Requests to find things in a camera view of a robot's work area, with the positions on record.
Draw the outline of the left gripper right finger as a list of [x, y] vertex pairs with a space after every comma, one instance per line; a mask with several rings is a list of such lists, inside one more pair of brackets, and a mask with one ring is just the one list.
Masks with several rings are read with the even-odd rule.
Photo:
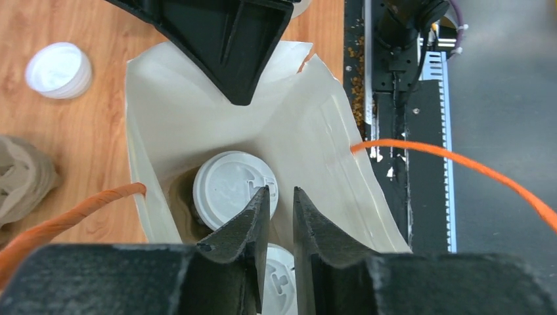
[[300, 314], [555, 314], [521, 260], [500, 254], [379, 253], [293, 197]]

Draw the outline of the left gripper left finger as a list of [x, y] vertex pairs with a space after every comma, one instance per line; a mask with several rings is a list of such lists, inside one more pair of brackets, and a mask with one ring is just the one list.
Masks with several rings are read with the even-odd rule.
[[121, 186], [21, 233], [1, 251], [2, 314], [259, 314], [270, 192], [195, 244], [54, 244]]

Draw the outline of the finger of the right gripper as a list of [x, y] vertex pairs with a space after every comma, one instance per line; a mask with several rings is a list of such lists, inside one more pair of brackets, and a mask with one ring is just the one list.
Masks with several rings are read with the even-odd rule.
[[295, 1], [109, 0], [154, 26], [234, 105], [251, 103]]

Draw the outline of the single cardboard carrier tray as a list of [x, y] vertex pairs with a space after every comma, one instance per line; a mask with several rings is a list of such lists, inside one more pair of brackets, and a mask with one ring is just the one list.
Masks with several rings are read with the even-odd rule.
[[167, 193], [167, 201], [174, 223], [183, 243], [196, 243], [213, 230], [198, 216], [193, 200], [193, 184], [200, 167], [175, 177]]

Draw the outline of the white plastic cup lid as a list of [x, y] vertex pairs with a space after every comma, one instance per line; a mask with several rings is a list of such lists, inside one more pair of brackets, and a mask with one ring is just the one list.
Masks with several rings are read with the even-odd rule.
[[192, 197], [196, 213], [204, 225], [216, 231], [239, 214], [265, 186], [269, 187], [273, 216], [279, 187], [271, 168], [246, 152], [222, 152], [203, 163], [194, 178]]

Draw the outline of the white paper bakery bag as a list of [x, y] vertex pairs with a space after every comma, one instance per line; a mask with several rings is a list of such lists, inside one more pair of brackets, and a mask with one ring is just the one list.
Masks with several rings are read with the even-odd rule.
[[262, 159], [278, 182], [269, 229], [272, 243], [293, 249], [294, 188], [344, 232], [381, 253], [408, 253], [370, 165], [366, 149], [416, 149], [449, 158], [509, 186], [551, 227], [556, 213], [494, 170], [437, 146], [402, 140], [364, 142], [340, 82], [310, 44], [278, 45], [252, 103], [235, 106], [172, 43], [153, 46], [127, 63], [125, 105], [133, 194], [150, 243], [183, 243], [167, 201], [170, 182], [227, 151]]

